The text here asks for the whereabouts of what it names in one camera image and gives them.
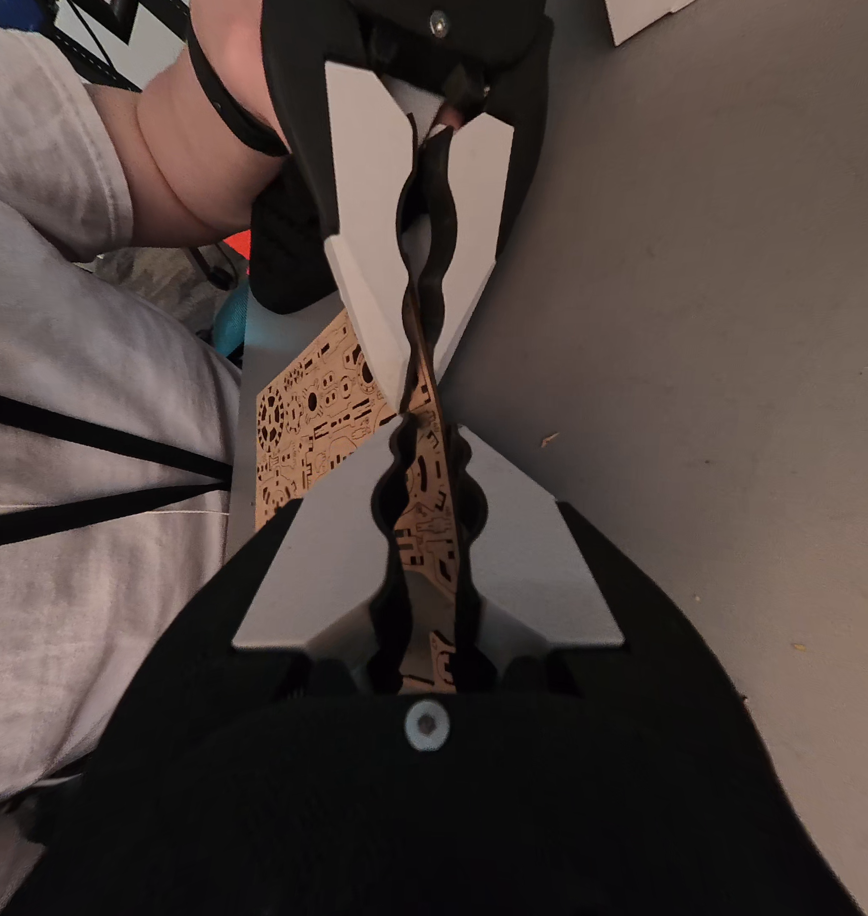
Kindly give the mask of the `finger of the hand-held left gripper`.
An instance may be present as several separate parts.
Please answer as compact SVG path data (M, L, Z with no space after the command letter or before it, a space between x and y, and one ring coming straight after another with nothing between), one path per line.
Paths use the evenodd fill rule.
M497 258L514 130L504 122L445 125L421 148L428 257L417 279L435 375L444 375Z
M425 135L430 128L430 94L332 61L325 77L339 215L325 254L372 377L402 413L411 348L397 213L414 169L417 130Z

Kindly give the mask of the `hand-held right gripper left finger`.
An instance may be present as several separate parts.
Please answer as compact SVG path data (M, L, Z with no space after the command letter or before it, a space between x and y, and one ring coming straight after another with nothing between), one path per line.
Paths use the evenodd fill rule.
M370 603L389 555L372 512L374 488L400 453L404 415L379 429L302 498L233 638L239 650L293 649L358 670L375 653Z

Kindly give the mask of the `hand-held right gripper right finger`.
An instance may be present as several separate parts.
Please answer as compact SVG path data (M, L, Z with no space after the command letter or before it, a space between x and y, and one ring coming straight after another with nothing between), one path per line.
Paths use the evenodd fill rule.
M485 527L471 546L483 600L477 639L485 655L621 647L623 634L554 496L468 428L467 471L484 491Z

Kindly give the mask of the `person's left forearm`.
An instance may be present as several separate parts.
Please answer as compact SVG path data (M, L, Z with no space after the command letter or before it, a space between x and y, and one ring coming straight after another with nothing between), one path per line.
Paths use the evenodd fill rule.
M131 246L194 247L249 228L282 158L243 144L202 91L188 55L140 94L86 84L132 204Z

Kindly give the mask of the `person's left hand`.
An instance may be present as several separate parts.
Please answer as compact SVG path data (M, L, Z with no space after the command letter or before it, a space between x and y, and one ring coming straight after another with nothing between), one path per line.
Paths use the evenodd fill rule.
M264 67L264 2L191 1L189 9L192 30L222 85L248 115L284 142Z

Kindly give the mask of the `black ribbed wrist rest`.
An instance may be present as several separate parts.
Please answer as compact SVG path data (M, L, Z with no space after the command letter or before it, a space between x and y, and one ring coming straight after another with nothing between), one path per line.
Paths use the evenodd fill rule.
M317 206L292 156L254 200L250 228L250 288L269 312L300 312L336 292Z

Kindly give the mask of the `teal object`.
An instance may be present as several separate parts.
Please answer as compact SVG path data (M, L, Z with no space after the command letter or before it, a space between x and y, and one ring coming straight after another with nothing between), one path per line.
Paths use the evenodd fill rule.
M209 331L212 348L235 364L243 358L249 294L249 282L242 281L216 313Z

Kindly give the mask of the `black wristband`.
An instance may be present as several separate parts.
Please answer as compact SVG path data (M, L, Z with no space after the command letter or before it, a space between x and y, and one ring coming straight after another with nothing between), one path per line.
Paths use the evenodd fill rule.
M187 25L187 48L192 69L201 90L231 133L245 146L263 155L289 155L285 143L270 127L257 121L231 95L208 61L192 27Z

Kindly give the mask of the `grey patterned cloth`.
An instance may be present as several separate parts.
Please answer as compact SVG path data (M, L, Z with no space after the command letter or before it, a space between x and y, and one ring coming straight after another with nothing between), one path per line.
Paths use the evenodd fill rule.
M193 333L213 326L228 296L206 279L184 249L125 248L100 255L93 273L135 293Z

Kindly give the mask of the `black sign stand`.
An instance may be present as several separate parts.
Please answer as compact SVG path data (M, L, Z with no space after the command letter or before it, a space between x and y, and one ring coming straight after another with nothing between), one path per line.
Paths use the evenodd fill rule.
M186 41L188 2L52 1L49 36L88 83L140 91Z

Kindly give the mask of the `white cardboard tray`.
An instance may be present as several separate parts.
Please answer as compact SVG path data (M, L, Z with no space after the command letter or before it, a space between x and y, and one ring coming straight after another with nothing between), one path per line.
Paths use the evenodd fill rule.
M682 1L633 1L607 0L604 2L611 28L612 41L619 47L642 30L663 17L679 13L692 0Z

